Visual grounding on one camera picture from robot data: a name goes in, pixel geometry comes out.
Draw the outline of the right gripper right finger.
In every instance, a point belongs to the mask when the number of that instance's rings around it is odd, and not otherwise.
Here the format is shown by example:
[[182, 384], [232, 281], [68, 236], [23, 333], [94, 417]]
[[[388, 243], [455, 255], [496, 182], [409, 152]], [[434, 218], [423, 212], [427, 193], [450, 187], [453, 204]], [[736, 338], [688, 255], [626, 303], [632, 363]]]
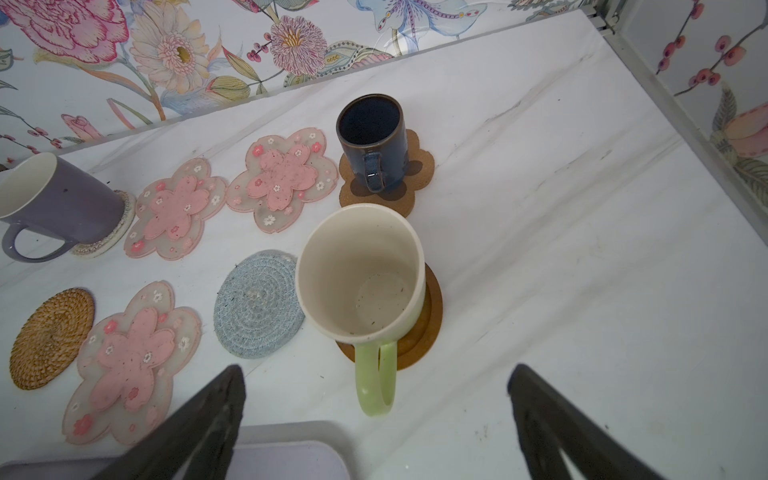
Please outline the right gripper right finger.
[[569, 458], [586, 479], [659, 479], [526, 364], [507, 383], [520, 448], [533, 479], [569, 479]]

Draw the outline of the round blue woven coaster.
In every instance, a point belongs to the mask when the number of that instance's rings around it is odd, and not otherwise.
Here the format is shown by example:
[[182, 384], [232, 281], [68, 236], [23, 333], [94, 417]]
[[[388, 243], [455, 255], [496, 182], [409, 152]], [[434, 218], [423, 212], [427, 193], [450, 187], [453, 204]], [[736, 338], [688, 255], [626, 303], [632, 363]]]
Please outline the round blue woven coaster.
[[295, 288], [295, 256], [262, 250], [238, 263], [216, 297], [214, 331], [242, 359], [268, 357], [300, 330], [305, 314]]

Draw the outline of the round beige patterned coaster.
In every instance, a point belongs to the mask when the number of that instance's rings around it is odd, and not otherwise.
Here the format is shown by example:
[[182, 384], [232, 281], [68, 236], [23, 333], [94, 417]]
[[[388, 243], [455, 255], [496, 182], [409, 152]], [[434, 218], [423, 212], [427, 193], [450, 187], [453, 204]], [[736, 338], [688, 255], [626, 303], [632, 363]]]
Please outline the round beige patterned coaster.
[[133, 195], [122, 190], [116, 190], [116, 193], [123, 201], [123, 214], [117, 226], [103, 239], [90, 244], [77, 244], [70, 253], [78, 258], [91, 259], [98, 257], [112, 247], [129, 231], [135, 218], [136, 199]]

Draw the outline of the white mug grey handle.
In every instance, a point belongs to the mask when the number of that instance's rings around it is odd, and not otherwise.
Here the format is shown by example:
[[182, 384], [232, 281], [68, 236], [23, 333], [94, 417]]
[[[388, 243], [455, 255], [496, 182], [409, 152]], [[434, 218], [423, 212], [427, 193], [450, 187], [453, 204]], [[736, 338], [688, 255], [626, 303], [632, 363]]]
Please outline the white mug grey handle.
[[[36, 154], [1, 181], [1, 220], [9, 225], [2, 250], [16, 261], [47, 262], [78, 244], [106, 238], [124, 211], [125, 201], [105, 183], [52, 153]], [[42, 257], [25, 256], [15, 245], [24, 230], [58, 239], [62, 245]]]

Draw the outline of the round woven cork coaster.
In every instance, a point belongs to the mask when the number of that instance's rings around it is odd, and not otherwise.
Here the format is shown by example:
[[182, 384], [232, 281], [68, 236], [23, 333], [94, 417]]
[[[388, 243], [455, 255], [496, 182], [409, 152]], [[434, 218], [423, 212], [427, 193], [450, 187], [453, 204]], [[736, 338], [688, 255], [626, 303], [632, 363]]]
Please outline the round woven cork coaster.
[[43, 302], [17, 335], [9, 359], [13, 383], [39, 389], [76, 359], [93, 326], [95, 301], [82, 288], [64, 290]]

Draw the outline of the small dark navy mug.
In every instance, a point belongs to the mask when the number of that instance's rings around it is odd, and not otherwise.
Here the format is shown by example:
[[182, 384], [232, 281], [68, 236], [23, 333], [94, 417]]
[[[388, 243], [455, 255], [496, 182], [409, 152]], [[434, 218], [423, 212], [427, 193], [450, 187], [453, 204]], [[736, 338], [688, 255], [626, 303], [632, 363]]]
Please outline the small dark navy mug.
[[409, 166], [401, 105], [385, 94], [368, 94], [346, 105], [336, 133], [355, 177], [371, 193], [397, 187]]

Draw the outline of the round wooden coaster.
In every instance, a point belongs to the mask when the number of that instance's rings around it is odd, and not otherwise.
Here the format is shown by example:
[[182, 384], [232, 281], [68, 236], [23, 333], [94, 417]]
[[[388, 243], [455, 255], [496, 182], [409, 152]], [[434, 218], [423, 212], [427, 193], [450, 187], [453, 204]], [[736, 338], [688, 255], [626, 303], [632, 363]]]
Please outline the round wooden coaster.
[[443, 319], [443, 296], [439, 282], [426, 265], [426, 291], [422, 310], [415, 325], [397, 342], [397, 370], [401, 371], [421, 360], [439, 335]]

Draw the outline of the brown paw print coaster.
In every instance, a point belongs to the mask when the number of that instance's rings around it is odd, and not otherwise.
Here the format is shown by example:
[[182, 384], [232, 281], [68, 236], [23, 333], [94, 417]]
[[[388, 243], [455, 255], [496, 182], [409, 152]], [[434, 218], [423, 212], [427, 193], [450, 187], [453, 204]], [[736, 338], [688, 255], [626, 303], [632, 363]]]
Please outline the brown paw print coaster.
[[341, 207], [360, 203], [372, 203], [388, 207], [407, 217], [415, 206], [415, 192], [424, 189], [432, 180], [435, 172], [433, 155], [421, 148], [417, 133], [406, 130], [408, 140], [409, 165], [403, 181], [392, 190], [371, 193], [359, 182], [346, 155], [339, 162], [339, 172], [344, 185], [339, 193]]

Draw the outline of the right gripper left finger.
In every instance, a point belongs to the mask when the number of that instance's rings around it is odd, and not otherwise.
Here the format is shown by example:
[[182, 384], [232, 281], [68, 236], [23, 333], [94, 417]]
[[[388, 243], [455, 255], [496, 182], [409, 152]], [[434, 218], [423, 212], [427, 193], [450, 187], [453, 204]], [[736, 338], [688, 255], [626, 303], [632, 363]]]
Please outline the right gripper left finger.
[[96, 479], [224, 479], [246, 399], [238, 365], [226, 367], [186, 404]]

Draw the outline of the white mug green handle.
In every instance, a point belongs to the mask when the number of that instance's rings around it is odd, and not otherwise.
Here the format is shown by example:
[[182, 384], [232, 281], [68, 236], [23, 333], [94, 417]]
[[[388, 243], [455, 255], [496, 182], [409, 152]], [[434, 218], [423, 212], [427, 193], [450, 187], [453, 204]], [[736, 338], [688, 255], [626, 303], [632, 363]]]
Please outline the white mug green handle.
[[397, 343], [417, 323], [426, 297], [424, 250], [414, 228], [384, 206], [340, 209], [310, 234], [295, 289], [310, 323], [353, 347], [362, 411], [387, 414], [396, 392]]

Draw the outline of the pink flower coaster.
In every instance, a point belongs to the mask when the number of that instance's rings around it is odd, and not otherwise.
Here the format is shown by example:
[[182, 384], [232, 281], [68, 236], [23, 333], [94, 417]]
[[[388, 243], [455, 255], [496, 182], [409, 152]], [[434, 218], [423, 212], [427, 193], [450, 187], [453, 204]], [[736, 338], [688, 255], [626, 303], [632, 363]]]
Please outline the pink flower coaster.
[[226, 205], [250, 213], [267, 234], [286, 230], [305, 204], [324, 199], [337, 186], [338, 167], [325, 156], [326, 146], [324, 133], [313, 127], [258, 139], [246, 153], [246, 170], [226, 191]]
[[202, 323], [188, 307], [175, 305], [166, 281], [155, 281], [124, 311], [94, 325], [76, 357], [81, 384], [62, 420], [69, 444], [83, 445], [110, 434], [132, 446], [166, 418], [173, 379], [195, 354]]
[[154, 181], [136, 201], [137, 220], [126, 236], [126, 255], [138, 259], [156, 253], [168, 261], [187, 256], [199, 244], [205, 221], [223, 208], [226, 190], [226, 180], [212, 175], [202, 157]]

